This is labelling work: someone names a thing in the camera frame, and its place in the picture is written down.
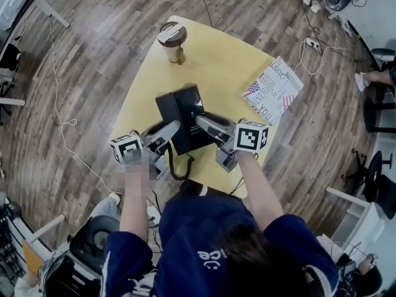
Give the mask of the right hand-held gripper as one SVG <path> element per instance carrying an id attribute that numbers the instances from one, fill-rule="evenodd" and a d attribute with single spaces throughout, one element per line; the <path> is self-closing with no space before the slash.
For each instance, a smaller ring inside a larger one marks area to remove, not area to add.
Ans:
<path id="1" fill-rule="evenodd" d="M 196 124 L 215 138 L 218 145 L 216 162 L 230 173 L 236 167 L 237 151 L 259 153 L 266 145 L 269 125 L 242 120 L 236 124 L 229 118 L 205 112 L 195 117 Z"/>

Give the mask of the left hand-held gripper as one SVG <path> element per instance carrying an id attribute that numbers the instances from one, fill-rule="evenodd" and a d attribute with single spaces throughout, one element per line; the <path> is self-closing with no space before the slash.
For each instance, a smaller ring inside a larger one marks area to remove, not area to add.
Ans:
<path id="1" fill-rule="evenodd" d="M 114 158 L 123 165 L 150 165 L 150 179 L 158 180 L 168 169 L 165 158 L 166 144 L 179 131 L 181 123 L 159 121 L 146 129 L 143 134 L 131 132 L 110 141 Z"/>

